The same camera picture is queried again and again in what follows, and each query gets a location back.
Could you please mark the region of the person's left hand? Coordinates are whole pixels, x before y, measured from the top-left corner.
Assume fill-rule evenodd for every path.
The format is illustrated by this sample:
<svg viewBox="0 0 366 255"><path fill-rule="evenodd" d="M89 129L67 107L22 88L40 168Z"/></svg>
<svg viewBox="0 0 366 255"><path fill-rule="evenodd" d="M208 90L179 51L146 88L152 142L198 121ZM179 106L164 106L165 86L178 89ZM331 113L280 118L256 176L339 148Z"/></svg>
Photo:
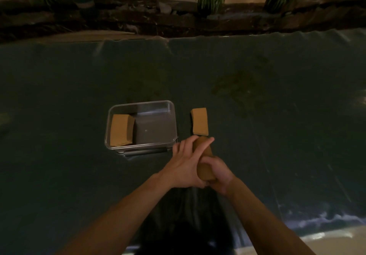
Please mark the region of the person's left hand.
<svg viewBox="0 0 366 255"><path fill-rule="evenodd" d="M207 141L201 143L193 152L192 156L185 156L185 140L181 141L180 159L171 160L158 173L159 185L165 190L171 188L198 187L205 188L207 185L197 175L197 165L204 150L214 141L209 137Z"/></svg>

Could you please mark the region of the person's right hand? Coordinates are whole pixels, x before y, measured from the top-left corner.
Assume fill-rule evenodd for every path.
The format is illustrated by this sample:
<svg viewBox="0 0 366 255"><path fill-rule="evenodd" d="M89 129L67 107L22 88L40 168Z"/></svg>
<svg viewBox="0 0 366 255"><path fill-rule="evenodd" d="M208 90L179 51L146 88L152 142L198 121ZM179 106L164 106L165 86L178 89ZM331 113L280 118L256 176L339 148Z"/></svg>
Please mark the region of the person's right hand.
<svg viewBox="0 0 366 255"><path fill-rule="evenodd" d="M220 171L219 173L213 173L216 180L205 181L207 186L210 186L222 196L227 196L228 188L231 181L235 178L235 175L228 168L225 162L220 158Z"/></svg>

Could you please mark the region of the person's right forearm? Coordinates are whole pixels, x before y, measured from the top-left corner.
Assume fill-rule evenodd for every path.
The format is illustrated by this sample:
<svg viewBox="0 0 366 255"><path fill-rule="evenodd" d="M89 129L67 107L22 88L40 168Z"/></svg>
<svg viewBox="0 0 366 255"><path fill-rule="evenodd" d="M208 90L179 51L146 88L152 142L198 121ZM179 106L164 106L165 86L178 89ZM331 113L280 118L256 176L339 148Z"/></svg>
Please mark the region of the person's right forearm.
<svg viewBox="0 0 366 255"><path fill-rule="evenodd" d="M257 255L316 255L237 177L226 187L226 197L236 211Z"/></svg>

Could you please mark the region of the clear plastic container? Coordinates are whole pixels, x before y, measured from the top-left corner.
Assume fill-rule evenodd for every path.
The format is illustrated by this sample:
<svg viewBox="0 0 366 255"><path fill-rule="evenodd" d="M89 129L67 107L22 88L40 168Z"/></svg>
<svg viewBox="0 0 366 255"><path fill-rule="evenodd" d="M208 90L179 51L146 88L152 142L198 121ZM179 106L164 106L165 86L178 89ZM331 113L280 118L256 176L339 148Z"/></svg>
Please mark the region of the clear plastic container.
<svg viewBox="0 0 366 255"><path fill-rule="evenodd" d="M114 114L129 114L135 118L133 142L112 147L109 142ZM112 106L108 111L104 144L124 156L168 151L177 141L175 107L172 101L150 101Z"/></svg>

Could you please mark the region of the dark green plastic table cover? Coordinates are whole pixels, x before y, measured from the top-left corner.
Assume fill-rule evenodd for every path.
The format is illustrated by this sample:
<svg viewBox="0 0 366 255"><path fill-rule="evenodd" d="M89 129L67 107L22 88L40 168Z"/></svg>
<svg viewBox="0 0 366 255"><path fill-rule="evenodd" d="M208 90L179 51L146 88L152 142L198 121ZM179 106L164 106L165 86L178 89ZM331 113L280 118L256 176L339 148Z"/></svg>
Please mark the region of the dark green plastic table cover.
<svg viewBox="0 0 366 255"><path fill-rule="evenodd" d="M115 105L206 108L212 151L300 237L366 226L366 30L0 46L0 255L54 255L171 151L105 146Z"/></svg>

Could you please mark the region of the person's left forearm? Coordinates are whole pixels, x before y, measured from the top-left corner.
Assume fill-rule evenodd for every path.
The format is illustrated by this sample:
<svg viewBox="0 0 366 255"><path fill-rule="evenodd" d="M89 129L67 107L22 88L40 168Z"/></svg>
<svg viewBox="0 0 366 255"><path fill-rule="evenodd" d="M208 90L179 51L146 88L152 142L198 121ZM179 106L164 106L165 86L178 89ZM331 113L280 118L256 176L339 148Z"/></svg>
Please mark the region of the person's left forearm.
<svg viewBox="0 0 366 255"><path fill-rule="evenodd" d="M172 188L172 176L160 172L123 198L57 255L121 255L140 225Z"/></svg>

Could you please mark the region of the brown rectangular block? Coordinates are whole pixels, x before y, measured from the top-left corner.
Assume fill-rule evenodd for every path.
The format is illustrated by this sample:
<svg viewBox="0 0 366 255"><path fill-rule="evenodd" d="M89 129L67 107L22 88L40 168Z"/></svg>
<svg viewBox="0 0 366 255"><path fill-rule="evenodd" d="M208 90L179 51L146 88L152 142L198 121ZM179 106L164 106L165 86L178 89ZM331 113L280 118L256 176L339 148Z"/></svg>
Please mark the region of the brown rectangular block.
<svg viewBox="0 0 366 255"><path fill-rule="evenodd" d="M207 141L208 137L206 136L199 136L194 142L193 142L193 152L195 152L196 148L203 142ZM203 157L214 157L211 147L208 146L203 154ZM197 175L198 177L203 181L213 181L216 180L216 177L213 174L212 167L205 163L198 163L197 165Z"/></svg>
<svg viewBox="0 0 366 255"><path fill-rule="evenodd" d="M112 117L109 142L112 147L133 143L135 118L129 114L114 114Z"/></svg>
<svg viewBox="0 0 366 255"><path fill-rule="evenodd" d="M195 108L191 110L191 118L193 122L193 135L208 136L208 115L206 108Z"/></svg>

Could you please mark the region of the person's dark clothing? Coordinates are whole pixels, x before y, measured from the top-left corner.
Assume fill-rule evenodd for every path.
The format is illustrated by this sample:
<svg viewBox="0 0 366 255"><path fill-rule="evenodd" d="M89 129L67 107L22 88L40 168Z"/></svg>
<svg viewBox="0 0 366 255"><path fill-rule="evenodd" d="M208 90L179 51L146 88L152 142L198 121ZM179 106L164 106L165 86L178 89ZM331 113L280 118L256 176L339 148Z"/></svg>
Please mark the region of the person's dark clothing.
<svg viewBox="0 0 366 255"><path fill-rule="evenodd" d="M250 240L232 205L212 188L173 188L143 221L124 253L235 255Z"/></svg>

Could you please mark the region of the dark stone garden ledge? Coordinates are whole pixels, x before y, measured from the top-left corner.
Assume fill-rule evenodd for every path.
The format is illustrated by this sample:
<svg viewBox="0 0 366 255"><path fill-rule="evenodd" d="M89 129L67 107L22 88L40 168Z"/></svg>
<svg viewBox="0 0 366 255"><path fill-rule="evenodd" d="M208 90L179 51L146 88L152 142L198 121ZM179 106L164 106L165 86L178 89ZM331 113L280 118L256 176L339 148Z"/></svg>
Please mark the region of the dark stone garden ledge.
<svg viewBox="0 0 366 255"><path fill-rule="evenodd" d="M84 19L73 0L51 6L41 0L0 1L0 44L96 31L182 38L259 35L366 28L366 0L298 0L278 14L263 3L233 3L201 17L195 2L94 0L98 15Z"/></svg>

